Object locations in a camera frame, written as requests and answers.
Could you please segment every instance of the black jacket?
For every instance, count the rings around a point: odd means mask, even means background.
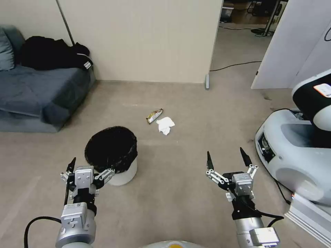
[[[68,46],[62,39],[32,36],[20,50],[20,61],[22,66],[36,70],[72,67],[88,70],[93,65],[89,55],[89,49],[79,43]]]

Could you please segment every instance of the black trash bag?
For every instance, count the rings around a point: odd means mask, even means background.
[[[137,157],[137,138],[126,127],[106,128],[89,140],[85,147],[85,159],[98,172],[115,169],[125,172]]]

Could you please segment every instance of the beige carpet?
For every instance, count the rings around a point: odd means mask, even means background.
[[[247,45],[235,43],[235,59],[229,54],[231,46],[220,48],[218,39],[213,69],[262,59],[270,41],[249,31],[242,31],[237,39],[234,31],[222,32],[232,37],[231,42],[243,41],[245,36]],[[240,49],[247,54],[240,56]],[[94,247],[136,248],[168,239],[210,248],[238,247],[232,205],[205,176],[205,163],[209,150],[218,172],[245,170],[241,146],[261,165],[253,143],[257,128],[272,110],[293,103],[289,90],[250,89],[258,67],[248,64],[213,72],[210,91],[202,84],[99,82],[59,133],[0,133],[1,247],[22,247],[25,226],[34,217],[60,216],[65,190],[60,172],[73,157],[77,165],[86,165],[84,148],[89,138],[115,125],[137,136],[138,172],[125,186],[101,189],[96,198]],[[158,108],[176,124],[168,136],[158,132],[156,123],[146,123],[145,117]],[[263,167],[255,176],[254,193],[259,210],[286,211]],[[323,247],[287,219],[274,226],[282,247]],[[54,247],[58,230],[58,223],[34,223],[30,247]]]

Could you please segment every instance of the metal pole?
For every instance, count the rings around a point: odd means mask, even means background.
[[[267,25],[266,25],[266,27],[265,27],[265,30],[264,30],[264,34],[263,34],[263,36],[268,36],[269,29],[270,29],[270,26],[271,26],[271,22],[272,22],[273,18],[275,17],[275,14],[276,14],[276,11],[277,11],[277,8],[278,8],[278,5],[280,4],[280,1],[281,1],[281,0],[277,0],[277,1],[276,1],[275,7],[273,8],[273,11],[272,11],[271,16],[270,16],[270,18],[269,18],[269,21],[268,21],[268,23],[267,23]]]
[[[63,22],[64,22],[64,24],[65,24],[65,26],[66,26],[66,29],[67,29],[67,32],[68,32],[68,34],[69,34],[69,37],[70,37],[71,43],[72,43],[72,45],[75,45],[75,42],[73,41],[73,38],[72,38],[72,35],[71,35],[71,32],[70,32],[70,29],[69,29],[69,26],[68,26],[67,20],[66,20],[64,14],[63,14],[62,9],[61,9],[61,6],[60,6],[60,3],[59,3],[59,0],[55,0],[55,1],[56,1],[57,5],[58,5],[58,7],[59,7],[59,11],[60,11],[60,13],[61,13],[62,20],[63,20]]]

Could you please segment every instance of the crumpled paper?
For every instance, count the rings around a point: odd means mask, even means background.
[[[157,120],[156,123],[159,125],[159,132],[162,132],[164,135],[168,135],[168,133],[170,133],[170,128],[175,125],[169,117]]]

